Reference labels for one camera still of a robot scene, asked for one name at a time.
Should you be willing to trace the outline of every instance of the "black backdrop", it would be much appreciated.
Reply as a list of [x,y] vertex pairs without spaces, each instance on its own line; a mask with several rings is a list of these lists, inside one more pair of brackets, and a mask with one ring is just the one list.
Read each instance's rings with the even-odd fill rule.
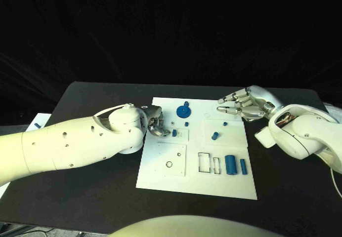
[[214,1],[0,3],[0,98],[51,112],[74,81],[312,88],[342,97],[341,13]]

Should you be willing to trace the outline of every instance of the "black fabric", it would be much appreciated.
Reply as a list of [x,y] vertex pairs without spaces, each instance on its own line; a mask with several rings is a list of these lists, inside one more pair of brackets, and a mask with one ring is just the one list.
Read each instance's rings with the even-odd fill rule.
[[0,94],[25,108],[52,111],[74,81],[312,88],[342,106],[339,8],[2,4]]
[[[68,87],[48,125],[91,116],[123,103],[149,105],[155,96],[217,99],[238,89],[77,82]],[[270,91],[287,104],[325,109],[312,90]],[[137,189],[140,150],[85,167],[13,181],[0,199],[0,221],[111,233],[149,218],[188,214],[230,219],[284,236],[336,235],[342,205],[331,170],[316,156],[297,160],[277,146],[266,149],[254,137],[266,125],[266,119],[245,123],[258,200]],[[336,183],[342,187],[338,174]]]

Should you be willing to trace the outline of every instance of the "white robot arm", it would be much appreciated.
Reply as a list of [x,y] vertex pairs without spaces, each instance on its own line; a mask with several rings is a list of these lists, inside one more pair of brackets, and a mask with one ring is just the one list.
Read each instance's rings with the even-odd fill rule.
[[219,112],[241,115],[248,122],[263,117],[270,120],[269,126],[256,133],[266,148],[277,144],[297,159],[316,154],[342,174],[342,125],[326,112],[305,105],[284,106],[256,85],[225,96],[218,103],[232,100],[235,107],[219,106]]
[[[114,109],[108,118],[98,117]],[[126,104],[91,117],[0,136],[0,186],[30,174],[77,168],[117,153],[136,152],[147,129],[155,136],[170,133],[163,129],[162,107]]]

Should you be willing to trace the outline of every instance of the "rectangular slot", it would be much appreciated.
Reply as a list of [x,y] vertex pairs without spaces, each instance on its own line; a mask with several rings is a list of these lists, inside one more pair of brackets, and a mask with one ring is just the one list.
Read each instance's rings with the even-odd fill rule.
[[211,173],[211,158],[209,153],[198,154],[198,171],[204,173]]
[[214,161],[214,173],[215,173],[215,174],[221,174],[219,158],[218,158],[218,157],[214,157],[214,158],[212,158],[212,161]]

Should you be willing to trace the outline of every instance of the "black tabletop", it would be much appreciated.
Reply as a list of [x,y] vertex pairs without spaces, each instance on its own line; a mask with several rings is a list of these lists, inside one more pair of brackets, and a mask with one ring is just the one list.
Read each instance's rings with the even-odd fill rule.
[[[153,97],[217,100],[240,89],[75,82],[46,125],[88,117],[124,103],[149,105]],[[286,104],[325,110],[315,91],[274,88],[270,91]],[[315,155],[297,160],[279,146],[266,149],[254,138],[266,125],[266,119],[245,123],[258,200],[137,189],[142,149],[85,167],[13,181],[0,199],[0,220],[111,233],[149,218],[186,214],[230,219],[286,236],[339,234],[342,200],[331,170]],[[342,187],[342,175],[335,177]]]

